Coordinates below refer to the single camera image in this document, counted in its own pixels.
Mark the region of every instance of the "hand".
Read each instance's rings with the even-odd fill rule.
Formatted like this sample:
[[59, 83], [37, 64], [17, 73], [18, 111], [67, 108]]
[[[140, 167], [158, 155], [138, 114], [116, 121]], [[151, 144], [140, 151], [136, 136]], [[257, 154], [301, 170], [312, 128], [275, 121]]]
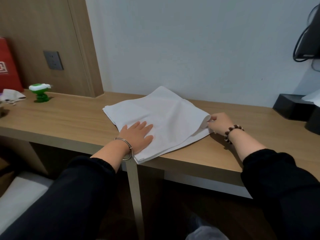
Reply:
[[132, 153], [137, 154], [145, 149], [153, 140], [153, 136], [146, 136], [153, 127], [153, 124], [146, 126], [147, 122], [144, 121], [140, 124], [140, 121], [133, 124], [129, 129], [125, 125], [118, 137], [125, 139], [132, 146]]
[[226, 113], [212, 114], [211, 119], [214, 121], [208, 123], [209, 128], [212, 129], [215, 133], [218, 133], [222, 136], [224, 136], [226, 131], [228, 131], [229, 128], [234, 125], [234, 123]]

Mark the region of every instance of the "wooden desk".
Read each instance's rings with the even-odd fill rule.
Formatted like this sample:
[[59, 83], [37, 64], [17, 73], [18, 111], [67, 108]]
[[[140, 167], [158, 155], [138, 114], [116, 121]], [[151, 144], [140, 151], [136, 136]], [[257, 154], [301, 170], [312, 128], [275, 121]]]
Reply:
[[[0, 119], [0, 135], [44, 145], [93, 154], [117, 136], [118, 130], [102, 111], [106, 105], [142, 95], [106, 92], [98, 98], [48, 93], [54, 97], [47, 103], [34, 103], [35, 95], [25, 92], [27, 100], [16, 106], [6, 105], [10, 112]], [[213, 114], [226, 112], [246, 132], [270, 149], [291, 154], [299, 167], [320, 180], [320, 136], [307, 131], [304, 122], [282, 118], [273, 109], [248, 105], [191, 100]], [[241, 163], [232, 147], [219, 135], [206, 138], [137, 166], [126, 163], [135, 217], [140, 238], [144, 238], [142, 188], [146, 175], [163, 177], [163, 170], [243, 185]]]

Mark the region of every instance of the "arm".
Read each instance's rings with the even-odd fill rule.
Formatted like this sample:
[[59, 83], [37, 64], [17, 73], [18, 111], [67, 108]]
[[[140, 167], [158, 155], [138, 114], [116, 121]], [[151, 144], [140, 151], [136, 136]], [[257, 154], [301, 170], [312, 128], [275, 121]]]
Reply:
[[[209, 127], [224, 135], [233, 122], [225, 113], [212, 115]], [[278, 239], [320, 239], [320, 183], [293, 157], [266, 149], [240, 129], [229, 134], [243, 161], [241, 179], [262, 207]]]
[[[124, 126], [118, 137], [137, 153], [153, 137], [145, 135], [152, 125]], [[0, 239], [95, 239], [100, 222], [116, 189], [115, 174], [128, 145], [108, 143], [91, 158], [74, 158], [46, 193], [30, 206], [1, 235]]]

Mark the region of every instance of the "black sleeve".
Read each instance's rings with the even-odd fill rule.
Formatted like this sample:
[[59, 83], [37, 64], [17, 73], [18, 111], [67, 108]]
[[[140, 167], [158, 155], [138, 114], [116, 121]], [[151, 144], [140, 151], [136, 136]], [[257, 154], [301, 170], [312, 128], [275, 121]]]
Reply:
[[320, 239], [320, 183], [292, 156], [263, 149], [243, 161], [241, 179], [278, 239]]
[[0, 239], [95, 239], [115, 187], [109, 163], [76, 157]]

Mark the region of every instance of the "red paper bag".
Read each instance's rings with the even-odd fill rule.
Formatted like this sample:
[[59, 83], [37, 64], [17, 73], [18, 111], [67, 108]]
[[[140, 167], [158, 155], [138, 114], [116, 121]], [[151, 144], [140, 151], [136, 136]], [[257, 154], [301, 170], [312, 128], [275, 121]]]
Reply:
[[0, 92], [5, 88], [23, 92], [7, 41], [0, 37]]

